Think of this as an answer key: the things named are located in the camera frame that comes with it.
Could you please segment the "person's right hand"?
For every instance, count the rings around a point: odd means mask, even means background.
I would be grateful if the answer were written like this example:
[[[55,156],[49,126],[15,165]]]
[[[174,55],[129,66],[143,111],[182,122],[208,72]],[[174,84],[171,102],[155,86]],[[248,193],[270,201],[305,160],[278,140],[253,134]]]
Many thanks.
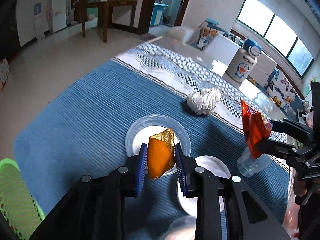
[[[298,176],[294,177],[293,191],[296,197],[302,197],[307,193],[306,182],[299,180]]]

